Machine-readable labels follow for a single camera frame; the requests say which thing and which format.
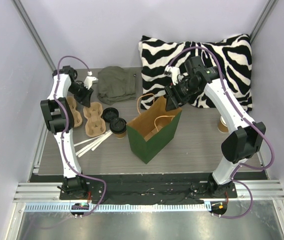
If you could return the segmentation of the brown pulp cup carrier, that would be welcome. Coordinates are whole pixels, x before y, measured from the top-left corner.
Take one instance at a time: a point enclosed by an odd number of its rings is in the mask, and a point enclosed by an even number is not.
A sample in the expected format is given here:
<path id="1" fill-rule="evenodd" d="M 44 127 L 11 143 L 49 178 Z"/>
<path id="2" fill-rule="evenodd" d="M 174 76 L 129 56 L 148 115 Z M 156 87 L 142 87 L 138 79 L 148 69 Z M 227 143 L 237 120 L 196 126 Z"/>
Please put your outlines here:
<path id="1" fill-rule="evenodd" d="M 85 132 L 89 137 L 97 137 L 106 132 L 106 123 L 102 114 L 103 107 L 99 102 L 92 102 L 90 107 L 83 108 L 83 115 L 87 120 Z"/>
<path id="2" fill-rule="evenodd" d="M 83 120 L 80 112 L 76 109 L 77 108 L 76 100 L 73 96 L 67 96 L 66 100 L 73 115 L 74 127 L 77 128 L 82 125 Z"/>

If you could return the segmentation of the black plastic cup lid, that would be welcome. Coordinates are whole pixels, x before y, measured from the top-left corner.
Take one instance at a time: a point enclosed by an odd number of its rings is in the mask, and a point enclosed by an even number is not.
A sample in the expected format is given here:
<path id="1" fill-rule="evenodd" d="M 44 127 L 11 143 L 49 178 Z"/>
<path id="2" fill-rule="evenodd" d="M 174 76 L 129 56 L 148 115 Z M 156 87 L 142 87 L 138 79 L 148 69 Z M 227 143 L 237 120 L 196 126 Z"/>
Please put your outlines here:
<path id="1" fill-rule="evenodd" d="M 119 111 L 114 107 L 107 107 L 103 110 L 102 118 L 105 122 L 109 123 L 112 119 L 119 117 Z"/>

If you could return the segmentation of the green paper gift bag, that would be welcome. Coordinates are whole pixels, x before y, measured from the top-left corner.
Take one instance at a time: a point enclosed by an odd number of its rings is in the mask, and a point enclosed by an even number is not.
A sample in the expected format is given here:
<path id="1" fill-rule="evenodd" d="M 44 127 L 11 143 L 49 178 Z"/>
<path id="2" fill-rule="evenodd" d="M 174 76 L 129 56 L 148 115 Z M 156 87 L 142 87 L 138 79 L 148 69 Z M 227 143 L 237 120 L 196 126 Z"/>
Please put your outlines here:
<path id="1" fill-rule="evenodd" d="M 148 164 L 175 136 L 182 113 L 181 108 L 166 111 L 166 99 L 158 99 L 148 93 L 152 106 L 140 111 L 138 116 L 126 124 L 131 151 L 145 164 Z"/>

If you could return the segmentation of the brown paper cups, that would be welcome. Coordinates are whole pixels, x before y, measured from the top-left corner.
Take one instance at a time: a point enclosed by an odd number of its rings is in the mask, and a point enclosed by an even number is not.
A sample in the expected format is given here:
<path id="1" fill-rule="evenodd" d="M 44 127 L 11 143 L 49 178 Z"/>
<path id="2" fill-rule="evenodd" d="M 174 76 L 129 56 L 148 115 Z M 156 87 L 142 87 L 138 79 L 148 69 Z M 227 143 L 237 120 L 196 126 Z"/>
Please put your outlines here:
<path id="1" fill-rule="evenodd" d="M 218 123 L 218 130 L 221 133 L 228 133 L 229 132 L 228 127 L 226 125 L 226 122 L 225 122 L 225 120 L 222 116 L 220 116 L 220 120 L 219 120 L 219 123 Z"/>

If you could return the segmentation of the brown paper coffee cup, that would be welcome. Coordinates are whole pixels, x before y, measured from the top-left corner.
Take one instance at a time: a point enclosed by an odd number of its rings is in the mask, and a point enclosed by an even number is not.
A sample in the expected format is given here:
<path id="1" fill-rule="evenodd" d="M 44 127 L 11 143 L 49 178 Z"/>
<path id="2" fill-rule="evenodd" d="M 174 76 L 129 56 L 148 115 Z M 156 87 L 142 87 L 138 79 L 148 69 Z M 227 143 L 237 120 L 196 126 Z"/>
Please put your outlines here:
<path id="1" fill-rule="evenodd" d="M 122 139 L 126 136 L 126 131 L 122 133 L 114 133 L 114 135 L 117 139 Z"/>

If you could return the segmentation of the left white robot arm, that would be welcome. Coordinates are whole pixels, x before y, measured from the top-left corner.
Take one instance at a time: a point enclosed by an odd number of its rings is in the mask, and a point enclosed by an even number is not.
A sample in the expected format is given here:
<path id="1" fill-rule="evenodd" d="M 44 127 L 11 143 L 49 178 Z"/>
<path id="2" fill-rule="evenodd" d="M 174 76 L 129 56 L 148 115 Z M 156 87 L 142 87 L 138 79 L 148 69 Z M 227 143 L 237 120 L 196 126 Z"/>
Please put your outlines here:
<path id="1" fill-rule="evenodd" d="M 77 80 L 77 71 L 71 66 L 63 66 L 52 74 L 53 87 L 46 100 L 40 102 L 46 128 L 57 142 L 63 164 L 62 185 L 58 188 L 65 196 L 84 199 L 88 195 L 86 179 L 78 163 L 74 143 L 73 128 L 75 117 L 67 102 L 68 93 L 73 94 L 75 101 L 84 107 L 90 107 L 93 93 L 91 85 Z"/>

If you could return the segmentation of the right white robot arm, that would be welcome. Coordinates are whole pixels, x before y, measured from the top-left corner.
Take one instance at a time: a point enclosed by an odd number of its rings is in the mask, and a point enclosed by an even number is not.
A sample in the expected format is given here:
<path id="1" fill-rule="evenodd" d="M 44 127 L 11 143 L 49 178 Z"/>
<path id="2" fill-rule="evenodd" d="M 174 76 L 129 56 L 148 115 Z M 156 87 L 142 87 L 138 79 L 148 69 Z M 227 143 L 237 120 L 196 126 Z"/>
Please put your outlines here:
<path id="1" fill-rule="evenodd" d="M 199 56 L 186 60 L 184 65 L 187 76 L 181 75 L 178 67 L 165 67 L 164 74 L 172 79 L 165 87 L 165 109 L 177 109 L 185 105 L 193 94 L 204 92 L 219 111 L 229 136 L 221 144 L 223 158 L 209 175 L 207 192 L 212 197 L 221 197 L 230 187 L 240 165 L 260 150 L 261 134 L 266 132 L 266 126 L 263 122 L 255 122 L 242 108 L 217 66 L 205 66 Z"/>

